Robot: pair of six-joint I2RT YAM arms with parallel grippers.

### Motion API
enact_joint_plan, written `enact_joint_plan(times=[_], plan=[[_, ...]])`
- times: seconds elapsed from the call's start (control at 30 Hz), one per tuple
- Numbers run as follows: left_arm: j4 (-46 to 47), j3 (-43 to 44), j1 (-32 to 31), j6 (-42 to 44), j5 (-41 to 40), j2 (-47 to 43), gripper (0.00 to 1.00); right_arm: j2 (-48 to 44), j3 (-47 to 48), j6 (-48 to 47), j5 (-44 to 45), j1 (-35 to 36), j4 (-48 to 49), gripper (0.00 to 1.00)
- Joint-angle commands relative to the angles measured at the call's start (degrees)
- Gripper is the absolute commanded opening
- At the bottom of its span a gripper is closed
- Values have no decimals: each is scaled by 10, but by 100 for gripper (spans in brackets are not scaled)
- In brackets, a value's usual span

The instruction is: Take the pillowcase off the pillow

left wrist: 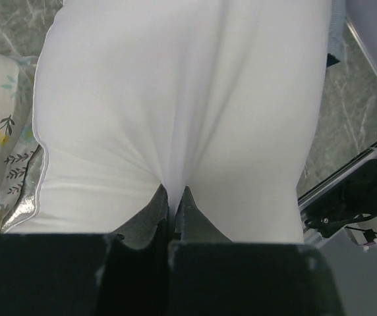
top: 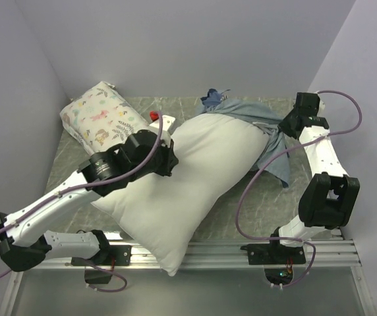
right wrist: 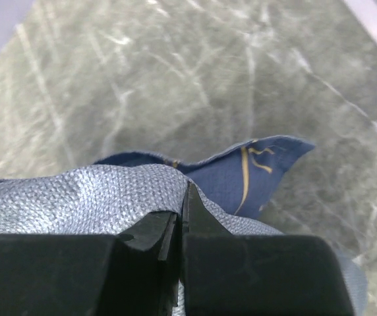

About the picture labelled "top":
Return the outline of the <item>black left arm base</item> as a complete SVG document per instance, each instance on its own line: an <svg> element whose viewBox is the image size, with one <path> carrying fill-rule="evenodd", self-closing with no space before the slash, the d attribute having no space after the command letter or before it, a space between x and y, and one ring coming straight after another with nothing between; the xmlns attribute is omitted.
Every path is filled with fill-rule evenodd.
<svg viewBox="0 0 377 316"><path fill-rule="evenodd" d="M106 254L101 254L97 259L91 259L90 261L97 266L109 267L110 271L114 271L116 267L126 267L131 262L131 250L132 246L128 244L110 246ZM109 284L112 276L101 272L99 270L85 270L84 280L89 285L104 285Z"/></svg>

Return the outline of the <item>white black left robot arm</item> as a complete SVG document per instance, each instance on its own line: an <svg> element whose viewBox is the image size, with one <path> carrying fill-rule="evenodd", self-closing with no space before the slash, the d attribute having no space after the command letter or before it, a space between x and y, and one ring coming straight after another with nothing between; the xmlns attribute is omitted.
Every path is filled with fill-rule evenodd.
<svg viewBox="0 0 377 316"><path fill-rule="evenodd" d="M177 163L173 140L166 131L140 130L125 143L93 154L44 197L14 213L0 212L1 260L14 272L64 257L106 263L111 246L103 231L63 233L53 228L83 205L147 174L171 176Z"/></svg>

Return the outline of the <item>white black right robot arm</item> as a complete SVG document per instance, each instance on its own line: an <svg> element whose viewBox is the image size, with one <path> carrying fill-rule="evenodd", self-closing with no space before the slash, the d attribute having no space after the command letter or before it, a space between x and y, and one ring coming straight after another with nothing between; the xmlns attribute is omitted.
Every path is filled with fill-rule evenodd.
<svg viewBox="0 0 377 316"><path fill-rule="evenodd" d="M324 108L319 93L299 92L279 129L304 147L312 178L300 198L298 215L277 228L268 246L269 258L283 263L291 248L301 247L326 230L346 226L351 217L360 182L341 166L330 139L335 132L320 116Z"/></svg>

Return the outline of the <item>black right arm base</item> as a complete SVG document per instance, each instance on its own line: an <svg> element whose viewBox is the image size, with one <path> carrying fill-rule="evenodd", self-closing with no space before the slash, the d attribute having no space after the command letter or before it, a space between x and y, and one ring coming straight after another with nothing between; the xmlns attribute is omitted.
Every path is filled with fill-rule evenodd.
<svg viewBox="0 0 377 316"><path fill-rule="evenodd" d="M278 265L277 268L265 268L266 280L273 285L287 286L292 283L293 265L306 263L305 251L302 247L287 247L279 241L268 244L247 244L240 247L246 251L249 265Z"/></svg>

